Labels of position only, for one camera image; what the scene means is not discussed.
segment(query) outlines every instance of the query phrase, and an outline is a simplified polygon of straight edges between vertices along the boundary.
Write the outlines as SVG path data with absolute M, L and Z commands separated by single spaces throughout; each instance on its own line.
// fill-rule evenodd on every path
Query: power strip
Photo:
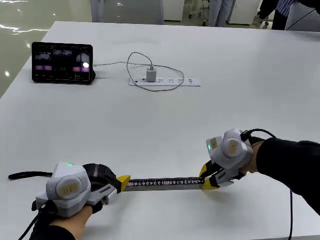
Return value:
M 134 80 L 139 86 L 178 86 L 182 82 L 181 77 L 157 77 L 155 82 L 148 82 L 144 77 L 137 78 Z M 134 86 L 135 84 L 129 78 L 129 85 Z M 200 80 L 194 77 L 185 77 L 184 82 L 181 86 L 200 87 Z

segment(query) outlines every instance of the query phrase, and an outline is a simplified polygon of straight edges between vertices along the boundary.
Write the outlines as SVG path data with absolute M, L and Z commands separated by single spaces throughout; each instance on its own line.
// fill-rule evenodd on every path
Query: black cable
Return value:
M 46 171 L 23 171 L 18 172 L 14 174 L 10 174 L 8 176 L 9 180 L 17 180 L 17 179 L 26 179 L 26 178 L 32 178 L 32 177 L 51 177 L 52 172 L 46 172 Z
M 289 30 L 291 27 L 293 27 L 296 23 L 298 23 L 300 20 L 304 19 L 306 16 L 308 16 L 309 14 L 311 14 L 313 11 L 315 11 L 316 9 L 314 8 L 313 10 L 311 10 L 310 12 L 308 12 L 306 15 L 304 15 L 303 17 L 299 18 L 297 21 L 295 21 L 293 24 L 291 24 L 286 30 Z
M 254 128 L 254 129 L 247 130 L 247 131 L 244 131 L 243 133 L 241 133 L 240 134 L 241 140 L 242 141 L 248 140 L 253 132 L 263 132 L 263 133 L 266 133 L 266 134 L 270 135 L 273 138 L 276 137 L 274 134 L 272 134 L 271 132 L 269 132 L 269 131 L 267 131 L 265 129 Z M 290 232 L 289 232 L 288 240 L 291 240 L 291 238 L 292 238 L 293 227 L 294 227 L 293 193 L 292 193 L 292 191 L 290 189 Z
M 204 0 L 202 0 L 202 12 L 203 12 L 204 20 L 205 20 L 206 22 L 208 22 L 208 19 L 206 18 L 206 15 L 205 15 L 205 4 L 204 4 Z
M 293 230 L 293 226 L 294 226 L 294 208 L 293 208 L 293 194 L 292 191 L 290 189 L 290 233 L 289 233 L 289 237 L 288 240 L 291 240 L 292 238 L 292 230 Z
M 22 233 L 22 235 L 19 237 L 18 240 L 22 240 L 26 235 L 27 233 L 30 231 L 30 229 L 32 228 L 32 226 L 35 224 L 35 222 L 38 220 L 40 214 L 38 213 L 34 219 L 30 222 L 29 226 L 25 229 L 25 231 Z

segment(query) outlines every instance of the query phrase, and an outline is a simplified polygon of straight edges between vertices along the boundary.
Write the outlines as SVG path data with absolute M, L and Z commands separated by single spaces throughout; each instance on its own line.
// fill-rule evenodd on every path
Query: black strap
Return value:
M 51 177 L 52 172 L 46 172 L 46 171 L 23 171 L 14 173 L 8 176 L 9 180 L 17 180 L 17 179 L 26 179 L 26 178 L 32 178 L 32 177 Z

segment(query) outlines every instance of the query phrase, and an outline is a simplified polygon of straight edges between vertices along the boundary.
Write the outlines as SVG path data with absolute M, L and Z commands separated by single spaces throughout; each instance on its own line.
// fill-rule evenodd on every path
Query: yellow jaw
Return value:
M 130 175 L 118 176 L 116 179 L 121 182 L 121 192 L 123 192 L 130 180 Z
M 206 172 L 207 171 L 207 165 L 206 165 L 206 163 L 202 166 L 202 168 L 201 168 L 201 171 L 200 171 L 200 173 L 199 173 L 199 177 L 201 177 L 201 175 L 204 173 L 204 172 Z
M 211 186 L 210 180 L 207 179 L 207 180 L 204 181 L 204 184 L 202 185 L 202 189 L 203 190 L 210 190 L 210 189 L 218 189 L 218 187 Z

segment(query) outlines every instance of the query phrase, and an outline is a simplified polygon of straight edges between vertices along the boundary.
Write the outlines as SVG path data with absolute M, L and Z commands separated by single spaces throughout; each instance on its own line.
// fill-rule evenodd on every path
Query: person's leg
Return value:
M 221 8 L 221 3 L 222 3 L 222 0 L 210 0 L 209 19 L 208 19 L 209 27 L 216 27 L 218 14 Z
M 272 29 L 273 30 L 285 30 L 287 20 L 288 20 L 287 16 L 283 16 L 280 12 L 275 10 Z
M 218 14 L 218 19 L 216 21 L 217 27 L 224 28 L 226 26 L 226 21 L 230 15 L 232 3 L 233 3 L 233 0 L 222 0 L 221 9 Z
M 277 7 L 279 0 L 263 0 L 258 16 L 260 19 L 268 17 Z

